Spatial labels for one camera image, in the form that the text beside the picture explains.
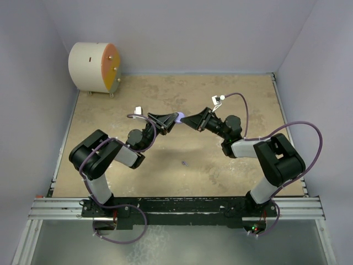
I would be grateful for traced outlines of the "purple charging case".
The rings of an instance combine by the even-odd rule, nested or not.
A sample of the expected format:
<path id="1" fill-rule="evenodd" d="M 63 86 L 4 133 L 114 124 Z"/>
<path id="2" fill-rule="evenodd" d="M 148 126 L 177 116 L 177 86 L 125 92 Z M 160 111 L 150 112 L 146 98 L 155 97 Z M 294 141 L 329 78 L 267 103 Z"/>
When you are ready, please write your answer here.
<path id="1" fill-rule="evenodd" d="M 175 119 L 175 123 L 176 124 L 182 124 L 183 122 L 181 121 L 182 118 L 185 117 L 185 114 L 183 112 L 178 112 L 178 116 L 177 118 Z"/>

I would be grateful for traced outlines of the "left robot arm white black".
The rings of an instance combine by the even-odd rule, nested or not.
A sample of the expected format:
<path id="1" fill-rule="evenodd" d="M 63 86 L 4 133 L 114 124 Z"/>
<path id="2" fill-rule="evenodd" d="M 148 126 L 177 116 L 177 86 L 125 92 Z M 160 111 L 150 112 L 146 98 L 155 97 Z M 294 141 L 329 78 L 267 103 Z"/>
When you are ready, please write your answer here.
<path id="1" fill-rule="evenodd" d="M 131 130 L 125 142 L 98 129 L 69 155 L 69 161 L 81 175 L 90 198 L 95 202 L 94 210 L 100 216 L 110 215 L 114 208 L 114 195 L 105 175 L 111 163 L 119 162 L 130 169 L 137 169 L 145 159 L 144 152 L 153 146 L 157 136 L 169 133 L 175 124 L 181 122 L 184 114 L 143 115 L 135 111 L 127 117 L 144 121 L 145 128 Z"/>

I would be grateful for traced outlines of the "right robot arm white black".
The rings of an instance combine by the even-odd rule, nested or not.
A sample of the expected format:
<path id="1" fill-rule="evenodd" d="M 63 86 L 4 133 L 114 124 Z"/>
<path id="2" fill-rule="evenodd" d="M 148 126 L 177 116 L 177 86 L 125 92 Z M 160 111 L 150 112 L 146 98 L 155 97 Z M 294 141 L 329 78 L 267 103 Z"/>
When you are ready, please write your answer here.
<path id="1" fill-rule="evenodd" d="M 304 160 L 284 134 L 247 141 L 241 136 L 241 120 L 235 115 L 221 120 L 206 107 L 202 112 L 183 117 L 180 121 L 199 132 L 208 130 L 223 138 L 221 147 L 225 156 L 256 158 L 259 161 L 264 176 L 245 196 L 245 209 L 251 216 L 263 212 L 272 195 L 306 169 Z"/>

